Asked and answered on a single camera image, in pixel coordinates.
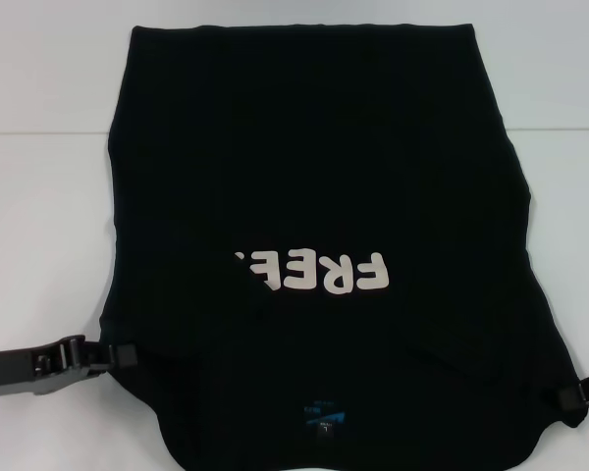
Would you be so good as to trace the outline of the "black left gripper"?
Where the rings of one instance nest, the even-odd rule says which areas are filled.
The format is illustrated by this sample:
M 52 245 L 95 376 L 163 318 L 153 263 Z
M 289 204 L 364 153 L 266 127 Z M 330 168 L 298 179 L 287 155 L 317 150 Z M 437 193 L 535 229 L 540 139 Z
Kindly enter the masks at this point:
M 91 377 L 133 366 L 133 344 L 102 344 L 83 336 L 0 351 L 0 396 L 55 393 Z

